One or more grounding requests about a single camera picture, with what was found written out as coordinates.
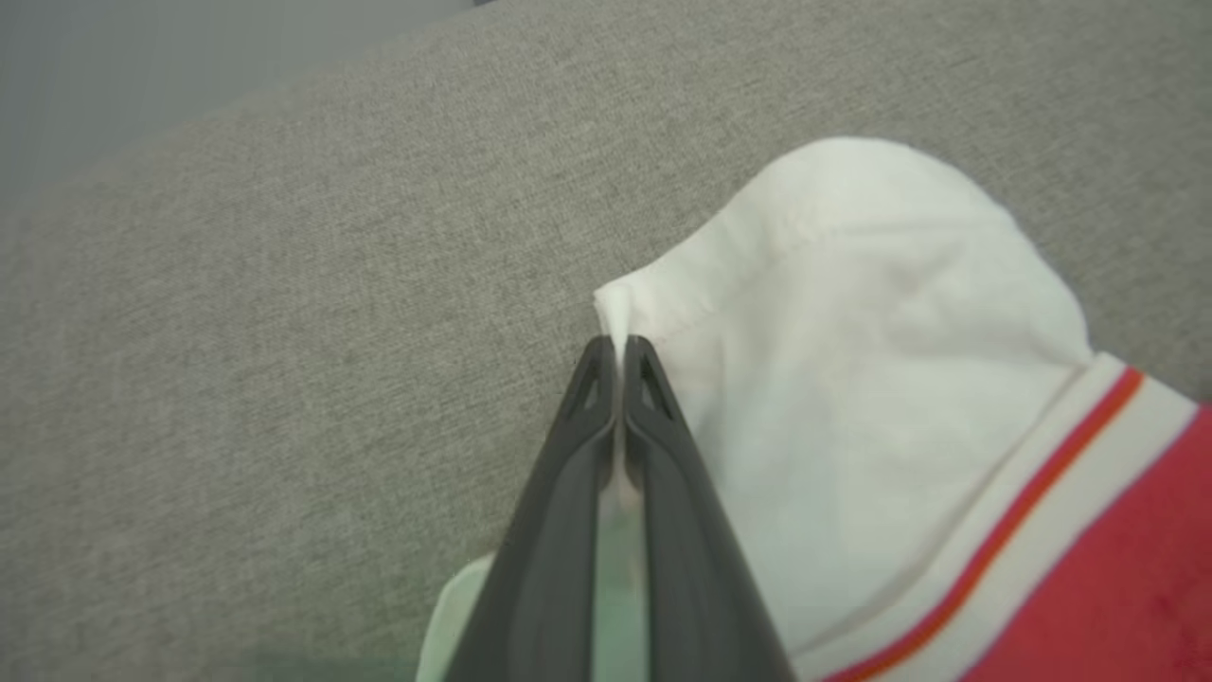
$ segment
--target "wrinkled white fabric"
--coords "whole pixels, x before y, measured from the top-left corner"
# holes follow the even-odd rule
[[[595,302],[652,339],[793,657],[894,600],[1092,361],[1013,218],[876,139],[778,159]]]

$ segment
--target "gray textured surface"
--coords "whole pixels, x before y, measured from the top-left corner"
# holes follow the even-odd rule
[[[1210,86],[1191,0],[503,0],[130,151],[0,228],[0,677],[407,677],[590,291],[828,134],[1207,399]]]

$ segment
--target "striped trim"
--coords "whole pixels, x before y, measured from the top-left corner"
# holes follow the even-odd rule
[[[1006,510],[993,532],[967,563],[959,580],[943,600],[909,632],[875,655],[842,670],[830,682],[870,680],[914,655],[948,625],[997,558],[1014,532],[1023,525],[1035,505],[1064,475],[1096,436],[1110,424],[1140,389],[1144,377],[1133,368],[1125,368],[1119,380],[1102,401],[1077,425],[1047,463],[1023,488]]]

